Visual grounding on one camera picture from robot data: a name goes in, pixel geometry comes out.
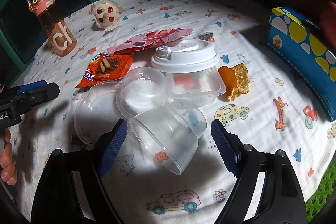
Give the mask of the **left hand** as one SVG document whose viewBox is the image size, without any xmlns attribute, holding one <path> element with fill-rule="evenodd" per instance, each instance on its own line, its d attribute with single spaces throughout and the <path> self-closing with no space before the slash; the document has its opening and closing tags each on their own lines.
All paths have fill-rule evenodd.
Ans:
<svg viewBox="0 0 336 224">
<path fill-rule="evenodd" d="M 13 158 L 13 147 L 10 143 L 11 132 L 8 128 L 4 131 L 4 149 L 1 154 L 1 179 L 7 185 L 14 185 L 17 182 L 16 162 Z"/>
</svg>

